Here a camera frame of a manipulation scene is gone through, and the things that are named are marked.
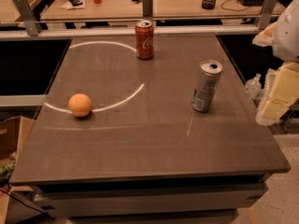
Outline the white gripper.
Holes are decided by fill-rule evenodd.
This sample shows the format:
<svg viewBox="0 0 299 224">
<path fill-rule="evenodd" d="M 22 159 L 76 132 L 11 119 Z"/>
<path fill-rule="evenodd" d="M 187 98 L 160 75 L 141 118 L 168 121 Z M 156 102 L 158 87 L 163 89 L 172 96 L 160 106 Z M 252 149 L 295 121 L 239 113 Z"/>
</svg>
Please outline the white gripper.
<svg viewBox="0 0 299 224">
<path fill-rule="evenodd" d="M 272 46 L 273 54 L 284 62 L 266 75 L 263 98 L 255 117 L 259 125 L 271 126 L 299 99 L 299 0 L 292 0 L 277 23 L 269 24 L 252 40 L 260 47 Z"/>
</svg>

